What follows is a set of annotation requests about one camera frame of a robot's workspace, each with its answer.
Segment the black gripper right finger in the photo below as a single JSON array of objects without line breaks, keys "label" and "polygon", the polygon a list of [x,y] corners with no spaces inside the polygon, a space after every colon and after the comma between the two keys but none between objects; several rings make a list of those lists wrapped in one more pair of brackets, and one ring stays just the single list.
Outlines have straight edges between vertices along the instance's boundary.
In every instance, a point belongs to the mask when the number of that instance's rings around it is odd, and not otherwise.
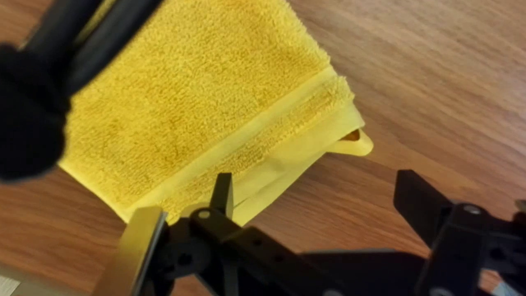
[{"label": "black gripper right finger", "polygon": [[481,206],[453,203],[413,170],[397,173],[395,209],[431,249],[418,296],[481,296],[494,270],[520,296],[526,291],[526,226]]}]

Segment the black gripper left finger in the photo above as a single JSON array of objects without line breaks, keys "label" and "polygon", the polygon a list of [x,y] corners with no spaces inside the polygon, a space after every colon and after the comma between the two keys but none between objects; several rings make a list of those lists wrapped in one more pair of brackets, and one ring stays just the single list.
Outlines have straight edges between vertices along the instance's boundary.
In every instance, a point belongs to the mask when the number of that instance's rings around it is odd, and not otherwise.
[{"label": "black gripper left finger", "polygon": [[221,173],[211,204],[165,231],[144,296],[170,296],[177,281],[191,275],[214,296],[302,296],[308,291],[305,262],[298,255],[228,216],[233,194],[233,175]]}]

